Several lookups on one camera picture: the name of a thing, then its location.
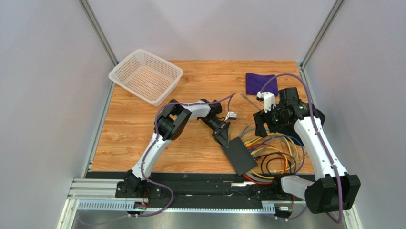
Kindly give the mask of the black network switch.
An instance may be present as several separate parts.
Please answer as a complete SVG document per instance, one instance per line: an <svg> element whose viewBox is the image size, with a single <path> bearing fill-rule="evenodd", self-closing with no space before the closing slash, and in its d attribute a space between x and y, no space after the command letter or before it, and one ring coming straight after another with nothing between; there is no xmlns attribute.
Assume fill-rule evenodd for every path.
<svg viewBox="0 0 406 229"><path fill-rule="evenodd" d="M240 137L229 141L229 147L221 145L221 149L231 166L241 176L257 166L257 162L250 154Z"/></svg>

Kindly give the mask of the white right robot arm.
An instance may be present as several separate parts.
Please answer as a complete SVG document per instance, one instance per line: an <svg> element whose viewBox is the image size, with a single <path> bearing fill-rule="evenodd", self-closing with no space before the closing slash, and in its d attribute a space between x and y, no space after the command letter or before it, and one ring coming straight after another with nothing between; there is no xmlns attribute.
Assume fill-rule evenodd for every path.
<svg viewBox="0 0 406 229"><path fill-rule="evenodd" d="M313 214L350 210L361 187L357 175L351 175L340 163L323 130L321 113L311 101L303 102L295 87L279 91L279 103L271 92L257 93L264 107L253 115L255 135L292 130L306 148L315 172L315 181L297 175L280 175L276 189L305 200Z"/></svg>

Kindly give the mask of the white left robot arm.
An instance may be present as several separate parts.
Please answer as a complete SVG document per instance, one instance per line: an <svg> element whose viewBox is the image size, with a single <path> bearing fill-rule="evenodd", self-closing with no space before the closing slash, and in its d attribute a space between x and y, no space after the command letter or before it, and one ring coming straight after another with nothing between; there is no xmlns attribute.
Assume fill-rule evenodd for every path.
<svg viewBox="0 0 406 229"><path fill-rule="evenodd" d="M117 184L116 196L120 193L143 197L147 193L147 183L156 162L164 149L179 138L191 119L203 121L212 131L212 137L219 145L230 147L227 118L217 115L223 111L221 102L205 99L194 103L180 103L171 100L161 107L154 121L154 133L139 161L128 170L123 181Z"/></svg>

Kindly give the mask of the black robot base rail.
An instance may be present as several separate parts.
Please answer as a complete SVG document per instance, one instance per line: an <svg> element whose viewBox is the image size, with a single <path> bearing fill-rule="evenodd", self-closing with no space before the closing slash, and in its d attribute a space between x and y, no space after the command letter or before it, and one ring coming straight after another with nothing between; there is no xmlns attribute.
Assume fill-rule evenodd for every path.
<svg viewBox="0 0 406 229"><path fill-rule="evenodd" d="M160 173L153 172L150 180L139 191L132 191L124 183L126 172L88 172L86 179L113 179L114 197L147 198L149 207L160 208L170 203L171 208L194 209L262 209L262 202L291 206L299 198L278 196L271 185L250 183L243 176L227 173Z"/></svg>

